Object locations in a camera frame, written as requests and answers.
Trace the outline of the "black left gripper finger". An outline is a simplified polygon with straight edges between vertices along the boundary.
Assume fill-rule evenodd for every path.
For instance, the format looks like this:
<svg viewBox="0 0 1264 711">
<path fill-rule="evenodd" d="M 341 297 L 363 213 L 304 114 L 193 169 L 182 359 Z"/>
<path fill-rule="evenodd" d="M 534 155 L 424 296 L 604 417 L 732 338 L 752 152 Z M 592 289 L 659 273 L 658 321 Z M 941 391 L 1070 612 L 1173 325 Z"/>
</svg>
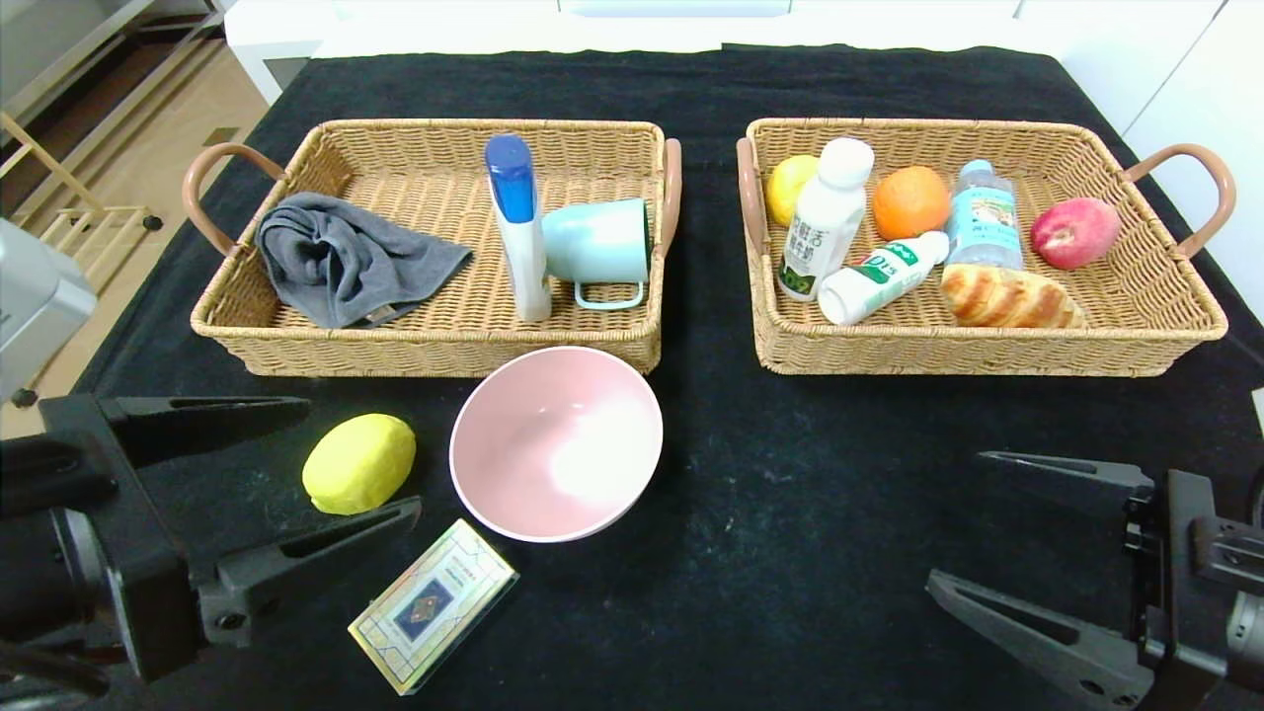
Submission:
<svg viewBox="0 0 1264 711">
<path fill-rule="evenodd" d="M 204 639 L 249 646 L 281 611 L 316 601 L 367 554 L 415 529 L 422 511 L 423 500 L 411 496 L 217 559 L 197 586 Z"/>
<path fill-rule="evenodd" d="M 99 406 L 135 468 L 284 431 L 311 411 L 310 400 L 287 396 L 118 397 Z"/>
</svg>

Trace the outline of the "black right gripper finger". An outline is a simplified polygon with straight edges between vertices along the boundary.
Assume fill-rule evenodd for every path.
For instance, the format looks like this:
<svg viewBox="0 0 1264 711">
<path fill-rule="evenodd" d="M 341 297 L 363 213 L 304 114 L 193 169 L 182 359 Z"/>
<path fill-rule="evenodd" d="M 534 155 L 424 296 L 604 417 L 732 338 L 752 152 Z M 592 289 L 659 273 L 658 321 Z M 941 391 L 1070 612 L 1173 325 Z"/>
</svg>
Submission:
<svg viewBox="0 0 1264 711">
<path fill-rule="evenodd" d="M 930 571 L 925 586 L 949 615 L 1093 710 L 1135 710 L 1154 671 L 1121 634 L 983 584 Z"/>
<path fill-rule="evenodd" d="M 1019 450 L 980 450 L 977 461 L 1015 490 L 1079 512 L 1133 512 L 1155 492 L 1141 468 L 1120 462 Z"/>
</svg>

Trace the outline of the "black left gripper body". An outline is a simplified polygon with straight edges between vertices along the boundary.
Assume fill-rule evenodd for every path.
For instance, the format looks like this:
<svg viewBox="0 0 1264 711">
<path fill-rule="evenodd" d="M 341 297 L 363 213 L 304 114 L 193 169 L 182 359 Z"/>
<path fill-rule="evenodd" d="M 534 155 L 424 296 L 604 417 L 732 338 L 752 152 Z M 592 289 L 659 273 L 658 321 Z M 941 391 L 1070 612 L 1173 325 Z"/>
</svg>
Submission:
<svg viewBox="0 0 1264 711">
<path fill-rule="evenodd" d="M 190 563 L 99 406 L 38 405 L 44 431 L 3 442 L 3 679 L 144 682 L 198 657 Z"/>
</svg>

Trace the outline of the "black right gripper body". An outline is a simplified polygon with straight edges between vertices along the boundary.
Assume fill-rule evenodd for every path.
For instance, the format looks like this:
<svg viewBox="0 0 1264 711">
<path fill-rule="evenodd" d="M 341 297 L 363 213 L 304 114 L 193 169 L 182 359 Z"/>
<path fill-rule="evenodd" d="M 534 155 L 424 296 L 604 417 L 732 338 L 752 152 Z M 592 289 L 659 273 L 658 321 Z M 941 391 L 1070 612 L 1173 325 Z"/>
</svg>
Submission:
<svg viewBox="0 0 1264 711">
<path fill-rule="evenodd" d="M 1225 683 L 1260 695 L 1261 522 L 1221 516 L 1213 481 L 1170 469 L 1129 530 L 1130 634 L 1154 672 L 1138 710 L 1197 710 Z"/>
</svg>

